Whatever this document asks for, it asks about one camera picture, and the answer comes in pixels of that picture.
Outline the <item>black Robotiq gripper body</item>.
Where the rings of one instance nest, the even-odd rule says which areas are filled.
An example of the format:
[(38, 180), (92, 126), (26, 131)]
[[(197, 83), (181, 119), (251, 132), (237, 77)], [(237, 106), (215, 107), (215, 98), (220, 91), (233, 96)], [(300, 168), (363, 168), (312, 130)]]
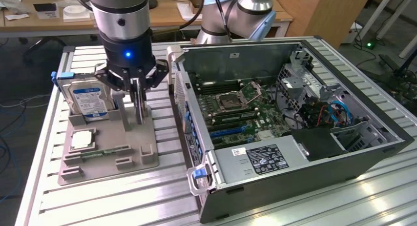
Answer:
[(140, 82), (156, 62), (152, 55), (152, 31), (148, 29), (138, 37), (125, 40), (112, 39), (102, 32), (98, 34), (106, 56), (105, 64), (128, 68), (130, 79), (137, 78)]

